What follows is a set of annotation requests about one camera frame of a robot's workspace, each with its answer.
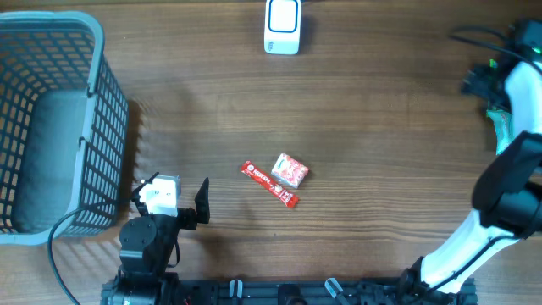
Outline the small red candy box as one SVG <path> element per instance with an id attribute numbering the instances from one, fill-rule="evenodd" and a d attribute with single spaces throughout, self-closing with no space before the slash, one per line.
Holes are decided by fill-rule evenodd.
<path id="1" fill-rule="evenodd" d="M 298 188 L 309 172 L 309 168 L 285 153 L 275 162 L 271 174 L 288 186 Z"/>

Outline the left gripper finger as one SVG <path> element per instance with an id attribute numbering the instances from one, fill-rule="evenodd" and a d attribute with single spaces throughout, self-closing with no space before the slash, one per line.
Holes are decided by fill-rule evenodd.
<path id="1" fill-rule="evenodd" d="M 200 224 L 208 224 L 210 220 L 209 179 L 206 178 L 195 196 L 196 220 Z"/>
<path id="2" fill-rule="evenodd" d="M 146 186 L 147 184 L 151 184 L 152 181 L 159 175 L 159 172 L 155 172 L 153 175 L 151 175 L 148 179 L 145 179 L 145 180 L 142 180 L 140 185 L 138 185 L 138 187 L 136 187 L 131 195 L 130 195 L 130 200 L 132 202 L 135 202 L 135 201 L 139 201 L 141 196 L 139 195 L 140 191 L 142 190 L 142 188 L 144 186 Z"/>

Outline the light blue tissue pack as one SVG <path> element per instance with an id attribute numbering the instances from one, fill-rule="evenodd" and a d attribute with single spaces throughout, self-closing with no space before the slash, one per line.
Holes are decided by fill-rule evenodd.
<path id="1" fill-rule="evenodd" d="M 500 155 L 514 140 L 512 131 L 512 115 L 504 110 L 488 109 L 486 116 L 493 122 L 496 135 L 495 154 Z"/>

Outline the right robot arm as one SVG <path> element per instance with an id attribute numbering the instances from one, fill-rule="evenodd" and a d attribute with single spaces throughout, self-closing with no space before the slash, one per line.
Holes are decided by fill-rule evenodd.
<path id="1" fill-rule="evenodd" d="M 519 19 L 508 33 L 462 25 L 448 37 L 498 52 L 476 64 L 461 92 L 484 99 L 497 137 L 496 158 L 481 174 L 472 209 L 435 251 L 395 284 L 399 304 L 463 304 L 469 277 L 499 251 L 541 230 L 541 21 Z"/>

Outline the red stick sachet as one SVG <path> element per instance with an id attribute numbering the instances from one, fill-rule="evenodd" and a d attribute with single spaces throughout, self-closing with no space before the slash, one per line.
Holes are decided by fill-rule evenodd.
<path id="1" fill-rule="evenodd" d="M 277 197 L 287 208 L 294 208 L 298 204 L 299 197 L 297 195 L 286 190 L 270 175 L 261 171 L 251 161 L 245 161 L 241 165 L 241 173 L 251 177 L 260 186 Z"/>

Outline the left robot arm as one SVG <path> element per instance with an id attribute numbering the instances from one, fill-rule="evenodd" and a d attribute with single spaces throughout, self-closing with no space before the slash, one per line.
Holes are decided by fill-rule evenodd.
<path id="1" fill-rule="evenodd" d="M 172 255 L 180 261 L 178 235 L 210 220 L 209 179 L 195 196 L 194 208 L 179 208 L 180 177 L 159 173 L 142 180 L 131 201 L 139 216 L 119 233 L 121 265 L 102 286 L 102 305 L 191 304 L 192 297 L 176 273 L 168 272 Z"/>

